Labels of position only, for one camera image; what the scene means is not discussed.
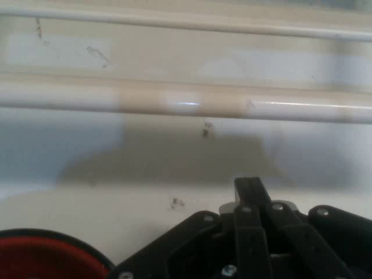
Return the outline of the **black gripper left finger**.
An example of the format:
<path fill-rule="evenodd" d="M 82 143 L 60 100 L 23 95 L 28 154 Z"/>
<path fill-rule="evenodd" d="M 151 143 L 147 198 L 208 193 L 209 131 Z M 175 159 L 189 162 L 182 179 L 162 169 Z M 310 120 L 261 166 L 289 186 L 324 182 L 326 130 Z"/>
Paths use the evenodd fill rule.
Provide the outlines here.
<path fill-rule="evenodd" d="M 234 181 L 238 202 L 199 211 L 117 265 L 111 278 L 270 278 L 260 178 Z"/>

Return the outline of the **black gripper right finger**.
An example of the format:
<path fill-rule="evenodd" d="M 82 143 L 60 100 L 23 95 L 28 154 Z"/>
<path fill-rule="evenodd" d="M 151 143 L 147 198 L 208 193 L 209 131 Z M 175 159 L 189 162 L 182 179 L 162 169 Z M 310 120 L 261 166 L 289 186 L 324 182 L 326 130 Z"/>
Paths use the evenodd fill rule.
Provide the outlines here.
<path fill-rule="evenodd" d="M 371 220 L 326 205 L 302 214 L 251 177 L 249 278 L 371 278 Z"/>

